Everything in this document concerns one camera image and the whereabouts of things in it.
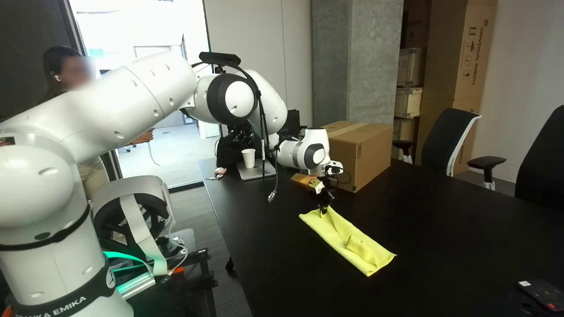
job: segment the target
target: laptop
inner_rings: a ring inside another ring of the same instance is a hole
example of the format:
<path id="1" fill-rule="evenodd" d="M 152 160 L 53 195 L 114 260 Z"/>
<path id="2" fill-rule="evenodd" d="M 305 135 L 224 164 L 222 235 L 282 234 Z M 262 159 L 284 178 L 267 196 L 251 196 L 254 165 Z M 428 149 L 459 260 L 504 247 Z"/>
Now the laptop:
<path id="1" fill-rule="evenodd" d="M 245 167 L 245 162 L 243 161 L 237 162 L 237 169 L 239 169 L 239 174 L 241 175 L 241 179 L 243 181 L 262 178 L 261 159 L 254 160 L 254 167 L 251 169 Z M 276 175 L 276 170 L 274 169 L 274 166 L 270 164 L 270 162 L 265 161 L 265 177 L 270 177 L 274 175 Z"/>

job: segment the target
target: chair backrest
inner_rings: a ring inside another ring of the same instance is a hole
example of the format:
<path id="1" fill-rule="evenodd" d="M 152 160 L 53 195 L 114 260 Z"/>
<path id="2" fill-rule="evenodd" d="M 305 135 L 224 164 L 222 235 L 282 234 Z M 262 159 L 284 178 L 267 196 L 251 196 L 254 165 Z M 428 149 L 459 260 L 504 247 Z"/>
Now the chair backrest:
<path id="1" fill-rule="evenodd" d="M 421 165 L 452 176 L 456 155 L 470 128 L 482 116 L 454 108 L 445 109 L 435 122 L 421 152 Z"/>
<path id="2" fill-rule="evenodd" d="M 564 210 L 564 105 L 556 108 L 525 156 L 515 197 Z"/>

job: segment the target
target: concrete pillar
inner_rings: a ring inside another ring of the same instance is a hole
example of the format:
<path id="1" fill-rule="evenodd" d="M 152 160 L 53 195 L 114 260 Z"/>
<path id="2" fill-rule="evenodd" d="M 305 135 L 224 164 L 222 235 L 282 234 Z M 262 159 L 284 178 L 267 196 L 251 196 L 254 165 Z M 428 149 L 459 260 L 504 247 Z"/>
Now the concrete pillar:
<path id="1" fill-rule="evenodd" d="M 403 0 L 313 0 L 314 126 L 393 124 Z"/>

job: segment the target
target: person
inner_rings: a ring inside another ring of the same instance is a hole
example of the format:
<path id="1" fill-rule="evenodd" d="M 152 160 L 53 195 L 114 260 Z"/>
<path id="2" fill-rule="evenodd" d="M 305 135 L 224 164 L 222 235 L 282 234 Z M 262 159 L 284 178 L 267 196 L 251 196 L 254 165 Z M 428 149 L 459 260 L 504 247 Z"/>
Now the person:
<path id="1" fill-rule="evenodd" d="M 39 103 L 46 102 L 93 79 L 92 71 L 82 54 L 66 46 L 54 46 L 43 53 L 43 71 L 47 81 L 47 91 Z M 153 131 L 150 130 L 129 144 L 145 143 L 152 139 Z M 92 198 L 92 194 L 98 188 L 109 182 L 108 173 L 100 157 L 79 164 L 78 171 L 88 198 Z"/>

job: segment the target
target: white paper cup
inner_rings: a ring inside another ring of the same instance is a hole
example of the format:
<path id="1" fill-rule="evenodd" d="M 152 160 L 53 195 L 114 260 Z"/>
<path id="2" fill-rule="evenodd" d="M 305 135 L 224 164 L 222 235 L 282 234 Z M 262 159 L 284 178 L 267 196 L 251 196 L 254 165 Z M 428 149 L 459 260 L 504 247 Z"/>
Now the white paper cup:
<path id="1" fill-rule="evenodd" d="M 254 167 L 254 148 L 246 148 L 241 151 L 243 154 L 243 160 L 245 161 L 245 167 L 251 169 Z"/>

